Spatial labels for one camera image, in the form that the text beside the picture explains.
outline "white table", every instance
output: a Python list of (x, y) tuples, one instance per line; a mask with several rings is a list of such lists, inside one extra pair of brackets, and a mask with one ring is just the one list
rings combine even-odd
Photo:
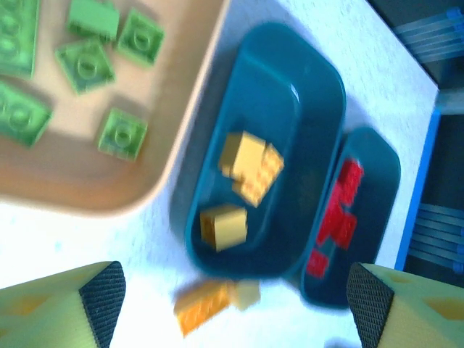
[[(265, 20), (285, 21), (301, 30), (338, 69), (347, 90), (347, 130), (370, 124), (397, 151), (401, 183), (377, 259), (392, 268), (436, 86), (365, 0), (235, 0), (217, 62)], [(212, 78), (220, 74), (221, 67)], [(173, 296), (200, 274), (170, 231), (169, 201), (178, 172), (179, 163), (150, 207), (111, 220), (0, 204), (0, 288), (119, 260), (128, 287), (112, 348), (360, 346), (350, 311), (304, 305), (283, 281), (264, 282), (261, 303), (246, 313), (229, 308), (182, 340)]]

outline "blue edge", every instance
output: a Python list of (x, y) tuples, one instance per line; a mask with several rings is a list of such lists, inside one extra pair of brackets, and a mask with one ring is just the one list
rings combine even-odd
[(434, 150), (436, 133), (440, 124), (441, 112), (438, 109), (434, 110), (431, 116), (430, 123), (428, 124), (426, 141), (423, 145), (422, 157), (420, 159), (418, 176), (415, 179), (413, 196), (407, 212), (405, 229), (399, 244), (399, 250), (397, 255), (397, 261), (394, 264), (395, 270), (403, 270), (405, 268), (407, 251), (409, 249), (409, 243), (413, 236), (413, 229), (415, 223), (415, 217), (418, 213), (419, 204), (421, 203), (421, 196), (424, 184), (426, 182), (428, 165)]

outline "small teal tray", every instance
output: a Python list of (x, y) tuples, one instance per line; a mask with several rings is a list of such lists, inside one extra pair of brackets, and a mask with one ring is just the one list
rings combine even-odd
[[(322, 212), (341, 140), (346, 97), (337, 71), (285, 25), (267, 23), (244, 39), (196, 184), (185, 230), (194, 263), (210, 276), (274, 278), (305, 260)], [(232, 191), (218, 161), (230, 132), (274, 145), (285, 168), (258, 208)], [(246, 207), (246, 242), (216, 252), (201, 239), (199, 213), (231, 203)]]
[[(333, 308), (348, 308), (347, 280), (354, 262), (375, 263), (386, 224), (397, 195), (401, 168), (396, 152), (372, 128), (352, 131), (344, 143), (333, 176), (332, 191), (346, 160), (359, 161), (364, 169), (354, 204), (345, 211), (357, 218), (357, 225), (348, 250), (338, 248), (331, 239), (318, 250), (329, 258), (329, 266), (322, 279), (306, 273), (304, 264), (300, 290), (308, 302)], [(319, 225), (314, 224), (310, 237), (310, 251), (315, 246)]]

